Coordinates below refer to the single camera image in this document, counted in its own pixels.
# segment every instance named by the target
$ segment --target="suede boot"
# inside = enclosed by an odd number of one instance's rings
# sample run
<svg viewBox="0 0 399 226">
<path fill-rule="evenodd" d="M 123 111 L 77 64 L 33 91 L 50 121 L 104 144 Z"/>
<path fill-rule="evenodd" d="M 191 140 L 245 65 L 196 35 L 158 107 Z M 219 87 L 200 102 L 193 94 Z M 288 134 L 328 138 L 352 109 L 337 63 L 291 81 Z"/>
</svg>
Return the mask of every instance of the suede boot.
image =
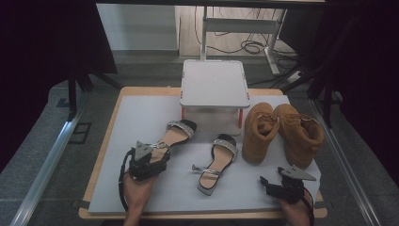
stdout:
<svg viewBox="0 0 399 226">
<path fill-rule="evenodd" d="M 268 103 L 258 103 L 253 106 L 245 122 L 243 158 L 249 163 L 261 163 L 278 131 L 279 123 L 272 106 Z"/>
<path fill-rule="evenodd" d="M 274 112 L 279 117 L 279 134 L 284 139 L 288 163 L 307 168 L 324 142 L 323 127 L 288 104 L 278 105 Z"/>
</svg>

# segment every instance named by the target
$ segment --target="hand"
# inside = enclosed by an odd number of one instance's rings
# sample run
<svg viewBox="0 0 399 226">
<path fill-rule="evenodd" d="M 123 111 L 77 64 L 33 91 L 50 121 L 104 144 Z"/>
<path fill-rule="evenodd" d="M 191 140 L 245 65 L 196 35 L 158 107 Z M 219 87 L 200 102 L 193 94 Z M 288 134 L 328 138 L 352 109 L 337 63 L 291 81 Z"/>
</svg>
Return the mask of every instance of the hand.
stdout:
<svg viewBox="0 0 399 226">
<path fill-rule="evenodd" d="M 156 176 L 139 182 L 134 180 L 129 173 L 124 174 L 123 194 L 128 204 L 128 211 L 123 225 L 138 225 L 144 207 L 150 199 L 155 179 Z"/>
<path fill-rule="evenodd" d="M 305 199 L 313 206 L 311 194 L 305 191 Z M 282 212 L 291 226 L 309 226 L 311 225 L 309 219 L 309 210 L 303 201 L 290 204 L 286 200 L 279 199 Z"/>
</svg>

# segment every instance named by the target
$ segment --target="metal rail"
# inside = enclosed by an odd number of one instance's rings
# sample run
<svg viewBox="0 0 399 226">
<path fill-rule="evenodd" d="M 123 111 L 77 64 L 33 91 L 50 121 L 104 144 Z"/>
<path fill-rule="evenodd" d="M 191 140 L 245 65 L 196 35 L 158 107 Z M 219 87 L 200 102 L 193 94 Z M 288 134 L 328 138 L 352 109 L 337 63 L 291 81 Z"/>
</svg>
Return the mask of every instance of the metal rail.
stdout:
<svg viewBox="0 0 399 226">
<path fill-rule="evenodd" d="M 79 107 L 77 108 L 76 117 L 72 121 L 66 121 L 61 132 L 56 139 L 53 148 L 47 155 L 46 160 L 44 161 L 41 169 L 36 176 L 35 181 L 32 183 L 32 186 L 29 188 L 23 203 L 20 206 L 17 214 L 14 217 L 14 220 L 10 225 L 26 225 L 30 218 L 32 217 L 33 212 L 38 205 L 41 195 L 43 194 L 44 189 L 47 187 L 48 182 L 53 175 L 54 170 L 56 169 L 56 165 L 58 163 L 59 158 L 64 152 L 65 147 L 70 140 L 70 137 L 73 133 L 73 129 L 78 123 L 80 116 L 82 114 L 82 109 L 86 105 L 88 101 L 88 95 L 83 94 L 80 98 Z"/>
<path fill-rule="evenodd" d="M 364 219 L 367 225 L 376 226 L 381 225 L 378 217 L 375 213 L 375 209 L 373 208 L 367 194 L 365 193 L 364 189 L 361 187 L 358 178 L 356 177 L 354 171 L 349 165 L 348 160 L 343 152 L 343 149 L 340 146 L 337 138 L 331 129 L 328 128 L 326 123 L 323 120 L 322 112 L 320 105 L 316 103 L 316 101 L 310 99 L 311 107 L 316 113 L 316 118 L 323 124 L 323 127 L 326 131 L 327 141 L 331 147 L 332 152 L 334 153 L 335 158 L 337 159 L 338 165 L 343 173 L 343 177 L 345 178 L 346 182 L 348 183 L 349 188 L 352 191 L 352 194 L 359 206 L 360 212 L 363 214 Z"/>
</svg>

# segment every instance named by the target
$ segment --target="gray floor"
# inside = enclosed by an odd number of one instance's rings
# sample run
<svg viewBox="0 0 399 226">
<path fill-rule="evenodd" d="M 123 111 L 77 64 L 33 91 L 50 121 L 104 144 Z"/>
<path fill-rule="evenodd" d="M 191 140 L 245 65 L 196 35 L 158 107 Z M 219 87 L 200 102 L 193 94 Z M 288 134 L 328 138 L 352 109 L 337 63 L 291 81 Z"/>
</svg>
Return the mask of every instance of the gray floor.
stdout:
<svg viewBox="0 0 399 226">
<path fill-rule="evenodd" d="M 179 87 L 183 69 L 183 57 L 171 56 L 116 56 L 118 75 L 110 75 L 124 86 Z M 250 88 L 269 88 L 272 82 L 250 85 L 273 78 L 264 58 L 235 58 L 244 64 Z M 86 220 L 78 216 L 88 179 L 119 91 L 97 77 L 91 77 L 94 90 L 80 93 L 87 96 L 80 123 L 90 123 L 85 142 L 69 143 L 61 156 L 56 170 L 35 209 L 29 225 L 120 225 L 120 221 Z M 308 84 L 293 89 L 287 95 L 291 104 L 301 113 L 314 117 L 317 112 L 306 97 Z M 20 150 L 0 175 L 0 225 L 9 225 L 20 208 L 26 193 L 35 180 L 47 154 L 53 147 L 69 109 L 57 106 L 68 99 L 66 83 L 54 86 L 49 93 L 48 105 L 28 135 Z M 356 179 L 373 206 L 380 225 L 399 225 L 396 212 L 399 209 L 399 189 L 372 150 L 346 121 L 339 105 L 331 110 L 331 133 L 354 171 Z M 79 141 L 73 135 L 72 141 Z M 322 181 L 320 191 L 328 210 L 326 218 L 316 220 L 316 225 L 367 225 L 357 196 L 348 185 L 345 174 L 331 144 L 326 142 L 316 157 Z M 143 220 L 142 225 L 278 225 L 265 220 Z"/>
</svg>

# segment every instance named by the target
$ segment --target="sandal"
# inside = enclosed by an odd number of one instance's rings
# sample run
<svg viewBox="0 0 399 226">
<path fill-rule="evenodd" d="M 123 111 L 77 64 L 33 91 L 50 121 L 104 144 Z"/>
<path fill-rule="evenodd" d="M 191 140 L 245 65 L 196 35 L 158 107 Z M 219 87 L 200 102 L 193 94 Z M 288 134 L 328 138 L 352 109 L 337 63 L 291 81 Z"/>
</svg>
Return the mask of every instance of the sandal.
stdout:
<svg viewBox="0 0 399 226">
<path fill-rule="evenodd" d="M 123 196 L 123 175 L 126 161 L 131 155 L 127 172 L 138 181 L 143 181 L 155 176 L 167 169 L 170 159 L 170 149 L 173 146 L 185 144 L 194 136 L 197 125 L 193 121 L 170 121 L 164 136 L 155 144 L 144 144 L 140 141 L 124 157 L 120 168 L 120 199 L 127 210 L 127 204 Z"/>
<path fill-rule="evenodd" d="M 199 178 L 198 189 L 202 193 L 210 196 L 215 190 L 217 180 L 223 176 L 223 170 L 228 167 L 235 156 L 238 155 L 238 149 L 233 137 L 222 134 L 215 141 L 212 148 L 213 161 L 209 167 L 199 168 L 193 165 L 193 171 L 200 171 L 202 175 Z"/>
</svg>

